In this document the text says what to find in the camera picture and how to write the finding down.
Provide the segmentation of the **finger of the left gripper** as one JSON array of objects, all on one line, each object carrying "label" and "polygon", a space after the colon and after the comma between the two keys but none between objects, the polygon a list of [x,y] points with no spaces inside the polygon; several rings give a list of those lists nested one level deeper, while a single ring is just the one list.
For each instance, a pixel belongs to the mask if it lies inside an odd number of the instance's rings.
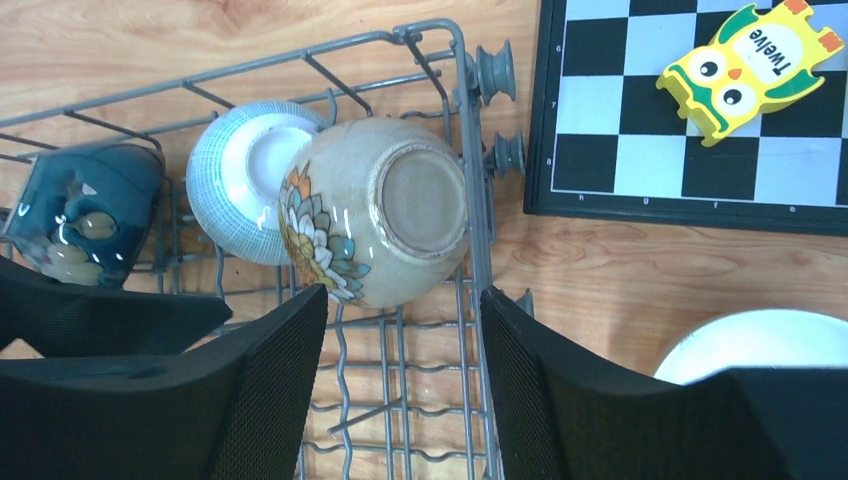
[{"label": "finger of the left gripper", "polygon": [[175,355],[232,317],[218,297],[62,283],[1,259],[1,347],[42,356]]}]

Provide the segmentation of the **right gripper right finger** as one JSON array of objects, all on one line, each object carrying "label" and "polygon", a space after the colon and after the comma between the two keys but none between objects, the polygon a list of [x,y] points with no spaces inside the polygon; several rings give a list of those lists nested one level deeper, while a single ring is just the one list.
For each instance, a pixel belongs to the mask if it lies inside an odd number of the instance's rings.
[{"label": "right gripper right finger", "polygon": [[508,479],[843,479],[847,373],[733,368],[686,386],[613,363],[495,287],[480,298]]}]

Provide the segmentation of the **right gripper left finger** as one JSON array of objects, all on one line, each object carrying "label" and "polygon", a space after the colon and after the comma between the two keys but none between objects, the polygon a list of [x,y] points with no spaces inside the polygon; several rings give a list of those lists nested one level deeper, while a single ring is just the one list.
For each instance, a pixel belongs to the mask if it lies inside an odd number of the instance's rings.
[{"label": "right gripper left finger", "polygon": [[5,360],[5,479],[290,479],[328,318],[310,286],[177,355]]}]

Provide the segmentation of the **cream beige bowl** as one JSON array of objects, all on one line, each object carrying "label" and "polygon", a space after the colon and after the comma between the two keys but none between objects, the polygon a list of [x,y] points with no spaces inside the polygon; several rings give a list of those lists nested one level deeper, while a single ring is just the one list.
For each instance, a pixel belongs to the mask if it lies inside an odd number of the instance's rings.
[{"label": "cream beige bowl", "polygon": [[845,369],[847,322],[795,309],[728,314],[684,335],[654,377],[686,385],[737,367]]}]

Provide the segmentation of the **beige speckled bowl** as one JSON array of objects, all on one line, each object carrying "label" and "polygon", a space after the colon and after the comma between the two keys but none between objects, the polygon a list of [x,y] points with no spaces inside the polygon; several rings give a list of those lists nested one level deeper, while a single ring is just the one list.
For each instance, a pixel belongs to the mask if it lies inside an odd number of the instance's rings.
[{"label": "beige speckled bowl", "polygon": [[458,155],[421,124],[397,118],[347,121],[314,136],[290,162],[278,218],[300,279],[361,308],[428,293],[470,244]]}]

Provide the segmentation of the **grey wire dish rack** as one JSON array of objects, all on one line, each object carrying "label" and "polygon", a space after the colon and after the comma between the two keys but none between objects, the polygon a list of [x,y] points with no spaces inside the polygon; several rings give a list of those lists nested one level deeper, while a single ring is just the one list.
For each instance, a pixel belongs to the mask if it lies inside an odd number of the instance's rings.
[{"label": "grey wire dish rack", "polygon": [[445,18],[1,115],[1,260],[48,305],[1,468],[87,479],[498,479],[480,110],[512,50]]}]

